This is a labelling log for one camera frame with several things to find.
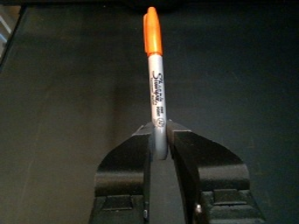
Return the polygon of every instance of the sharpie logo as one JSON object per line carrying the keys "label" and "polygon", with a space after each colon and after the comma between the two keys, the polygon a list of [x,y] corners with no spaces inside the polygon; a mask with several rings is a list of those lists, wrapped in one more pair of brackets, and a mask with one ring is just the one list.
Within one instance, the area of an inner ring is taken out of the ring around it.
{"label": "sharpie logo", "polygon": [[157,122],[155,122],[157,127],[162,128],[165,126],[165,119],[163,118],[158,118]]}
{"label": "sharpie logo", "polygon": [[162,84],[165,84],[165,76],[159,73],[155,75],[155,72],[153,72],[153,101],[154,105],[157,105],[158,102],[163,101],[163,87]]}

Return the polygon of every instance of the sharpie marker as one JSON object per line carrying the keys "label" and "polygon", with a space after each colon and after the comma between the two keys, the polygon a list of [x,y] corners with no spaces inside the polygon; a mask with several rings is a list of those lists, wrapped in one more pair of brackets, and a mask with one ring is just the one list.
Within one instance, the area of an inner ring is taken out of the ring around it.
{"label": "sharpie marker", "polygon": [[149,57],[155,155],[159,159],[166,159],[169,145],[166,137],[163,45],[155,7],[150,7],[145,15],[145,51]]}

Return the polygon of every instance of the orange cap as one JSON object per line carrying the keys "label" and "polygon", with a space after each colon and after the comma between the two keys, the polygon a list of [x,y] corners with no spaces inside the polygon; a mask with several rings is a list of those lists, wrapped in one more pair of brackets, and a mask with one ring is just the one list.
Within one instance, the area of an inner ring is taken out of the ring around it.
{"label": "orange cap", "polygon": [[155,7],[150,7],[145,14],[145,51],[147,56],[163,55],[161,24]]}

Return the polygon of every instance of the dark background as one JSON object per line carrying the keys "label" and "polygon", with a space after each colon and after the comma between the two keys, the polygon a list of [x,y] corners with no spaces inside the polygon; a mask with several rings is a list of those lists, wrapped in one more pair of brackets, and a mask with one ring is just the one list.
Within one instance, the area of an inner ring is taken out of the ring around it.
{"label": "dark background", "polygon": [[[169,118],[245,160],[271,224],[298,220],[298,11],[189,3],[159,14]],[[24,9],[0,74],[0,223],[89,223],[98,165],[151,121],[143,14]]]}

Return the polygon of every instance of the marker barrel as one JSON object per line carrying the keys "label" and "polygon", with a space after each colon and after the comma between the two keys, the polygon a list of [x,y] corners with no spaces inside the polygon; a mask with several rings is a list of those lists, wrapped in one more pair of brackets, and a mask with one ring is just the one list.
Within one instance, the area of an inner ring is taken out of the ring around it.
{"label": "marker barrel", "polygon": [[165,99],[165,66],[163,57],[154,54],[149,57],[150,89],[153,103],[153,122],[155,155],[167,158],[169,145],[166,136],[166,99]]}

